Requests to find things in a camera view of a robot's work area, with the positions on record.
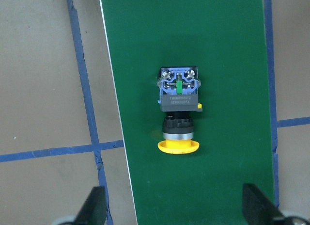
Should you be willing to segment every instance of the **gray floor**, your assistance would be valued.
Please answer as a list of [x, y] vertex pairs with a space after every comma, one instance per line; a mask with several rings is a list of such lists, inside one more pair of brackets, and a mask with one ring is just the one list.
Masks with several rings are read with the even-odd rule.
[[[90, 144], [66, 0], [0, 0], [0, 155]], [[122, 139], [99, 0], [74, 0], [100, 142]], [[273, 0], [278, 120], [310, 116], [310, 0]], [[280, 128], [281, 209], [310, 217], [310, 126]], [[103, 151], [115, 225], [134, 225], [123, 148]], [[0, 163], [0, 224], [74, 215], [92, 153]]]
[[[310, 0], [272, 0], [278, 120], [310, 116]], [[278, 129], [280, 208], [310, 217], [310, 125]]]

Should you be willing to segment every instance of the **green surface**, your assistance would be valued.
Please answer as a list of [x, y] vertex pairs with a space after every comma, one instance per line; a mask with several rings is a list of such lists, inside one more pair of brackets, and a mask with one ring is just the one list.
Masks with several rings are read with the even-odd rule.
[[[139, 225], [246, 224], [243, 183], [273, 199], [263, 0], [102, 2]], [[200, 148], [165, 154], [157, 71], [189, 65]]]

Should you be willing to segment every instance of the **blue tape line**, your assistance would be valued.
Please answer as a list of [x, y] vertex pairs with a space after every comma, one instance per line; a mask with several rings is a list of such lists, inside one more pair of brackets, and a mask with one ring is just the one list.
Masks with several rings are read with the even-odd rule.
[[278, 121], [278, 127], [293, 127], [310, 124], [310, 117], [300, 117]]
[[[85, 64], [85, 59], [84, 59], [82, 37], [81, 37], [81, 31], [80, 31], [79, 22], [78, 22], [78, 12], [74, 8], [72, 0], [67, 0], [67, 4], [68, 4], [69, 16], [70, 16], [73, 42], [74, 42], [74, 47], [76, 50], [79, 77], [81, 80], [81, 86], [82, 86], [82, 91], [84, 95], [84, 103], [85, 103], [89, 133], [90, 133], [92, 144], [98, 144], [99, 138], [98, 138], [96, 120], [95, 120], [95, 115], [94, 115], [94, 110], [93, 110], [92, 94], [91, 94], [91, 89], [89, 85], [87, 69], [86, 69], [86, 64]], [[106, 182], [106, 177], [105, 177], [105, 172], [104, 172], [104, 167], [103, 167], [100, 151], [94, 152], [94, 160], [97, 165], [99, 185], [104, 186], [106, 189], [107, 224], [113, 225], [113, 220], [112, 220], [111, 213], [109, 210], [108, 186]]]
[[73, 42], [74, 42], [74, 47], [76, 50], [79, 78], [81, 81], [82, 91], [84, 95], [84, 103], [85, 103], [89, 132], [90, 132], [92, 144], [98, 144], [99, 138], [98, 138], [96, 120], [95, 120], [95, 115], [94, 115], [94, 110], [93, 110], [91, 88], [89, 85], [87, 68], [86, 68], [86, 63], [84, 59], [82, 37], [81, 37], [81, 31], [80, 31], [79, 22], [78, 22], [78, 12], [74, 8], [72, 0], [67, 0], [67, 3], [68, 3], [69, 15], [70, 15]]
[[123, 146], [124, 146], [123, 141], [117, 140], [101, 144], [90, 144], [81, 146], [58, 147], [45, 150], [26, 151], [26, 152], [0, 155], [0, 162], [20, 161], [20, 160], [48, 157], [48, 156], [71, 155], [71, 154], [94, 152], [94, 151], [100, 152], [102, 150], [109, 150]]
[[[275, 198], [279, 199], [279, 158], [277, 153], [273, 153], [273, 169], [275, 181]], [[275, 201], [275, 206], [279, 207], [279, 200]]]
[[277, 105], [276, 105], [276, 87], [275, 87], [275, 63], [273, 52], [273, 28], [272, 28], [272, 0], [264, 1], [265, 15], [265, 32], [267, 44], [267, 64], [269, 79], [269, 102], [270, 102], [270, 122], [271, 122], [271, 142], [273, 152], [273, 173], [275, 183], [275, 204], [279, 204], [279, 181], [278, 176], [278, 159], [276, 151], [278, 147], [278, 131], [277, 131]]

